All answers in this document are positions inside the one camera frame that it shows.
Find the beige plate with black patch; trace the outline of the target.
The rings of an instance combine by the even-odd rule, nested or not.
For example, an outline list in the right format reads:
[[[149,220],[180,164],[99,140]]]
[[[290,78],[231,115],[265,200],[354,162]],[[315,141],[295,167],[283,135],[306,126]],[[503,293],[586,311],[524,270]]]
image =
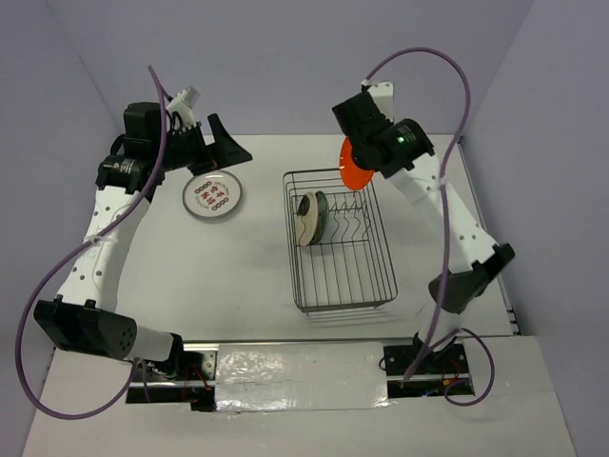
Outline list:
[[[317,195],[307,192],[298,206],[295,216],[295,237],[300,247],[311,245],[317,238],[320,207]]]

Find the blue green patterned plate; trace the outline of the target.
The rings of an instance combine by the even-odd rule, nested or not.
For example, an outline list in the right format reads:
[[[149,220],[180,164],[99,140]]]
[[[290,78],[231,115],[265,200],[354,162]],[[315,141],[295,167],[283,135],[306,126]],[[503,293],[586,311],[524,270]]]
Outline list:
[[[325,193],[318,190],[315,192],[315,197],[318,204],[318,219],[313,238],[310,242],[311,245],[317,245],[321,242],[329,216],[329,204]]]

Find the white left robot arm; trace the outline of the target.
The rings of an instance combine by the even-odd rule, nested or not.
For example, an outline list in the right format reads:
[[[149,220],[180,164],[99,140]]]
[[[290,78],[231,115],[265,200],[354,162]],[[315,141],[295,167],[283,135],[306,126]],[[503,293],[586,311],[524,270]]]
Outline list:
[[[38,301],[33,311],[57,348],[120,361],[139,359],[168,380],[186,370],[180,335],[142,327],[115,310],[131,243],[166,173],[187,169],[200,176],[252,159],[217,114],[207,118],[213,141],[205,142],[193,114],[198,97],[187,88],[164,105],[137,102],[125,109],[125,131],[98,167],[85,247],[56,296]]]

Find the white plate red characters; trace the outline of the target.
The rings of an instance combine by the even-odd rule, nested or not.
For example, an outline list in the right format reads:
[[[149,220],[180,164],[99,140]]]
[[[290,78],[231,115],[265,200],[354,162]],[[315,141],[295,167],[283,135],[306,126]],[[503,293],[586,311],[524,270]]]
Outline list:
[[[189,215],[210,222],[235,212],[243,196],[243,186],[233,173],[216,170],[190,179],[183,189],[182,203]]]

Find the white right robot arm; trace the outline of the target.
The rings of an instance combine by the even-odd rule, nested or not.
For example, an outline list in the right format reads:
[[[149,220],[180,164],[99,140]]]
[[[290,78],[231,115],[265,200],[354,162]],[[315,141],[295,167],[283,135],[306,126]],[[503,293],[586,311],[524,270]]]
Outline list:
[[[413,339],[414,360],[403,377],[419,368],[434,372],[447,359],[446,348],[461,330],[468,306],[514,259],[472,215],[446,176],[447,158],[412,119],[395,121],[387,108],[390,83],[362,83],[360,91],[332,110],[344,134],[339,171],[351,190],[380,174],[405,197],[442,242],[442,270],[428,285],[434,303]]]

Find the orange plate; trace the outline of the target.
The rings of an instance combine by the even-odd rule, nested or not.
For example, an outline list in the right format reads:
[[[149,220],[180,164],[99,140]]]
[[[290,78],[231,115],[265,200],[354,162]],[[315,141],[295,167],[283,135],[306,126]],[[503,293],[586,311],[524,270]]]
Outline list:
[[[340,157],[339,171],[343,184],[354,191],[364,189],[372,180],[374,171],[370,169],[361,169],[356,165],[353,158],[353,147],[348,138],[344,138]]]

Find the grey wire dish rack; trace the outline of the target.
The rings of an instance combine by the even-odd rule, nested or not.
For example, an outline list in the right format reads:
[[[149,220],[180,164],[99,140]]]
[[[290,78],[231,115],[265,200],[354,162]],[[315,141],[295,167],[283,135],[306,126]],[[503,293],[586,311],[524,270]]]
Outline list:
[[[295,170],[283,176],[292,297],[305,314],[378,308],[398,296],[395,270],[372,183],[354,191],[337,169]],[[321,190],[329,204],[324,236],[300,247],[295,216],[307,192]]]

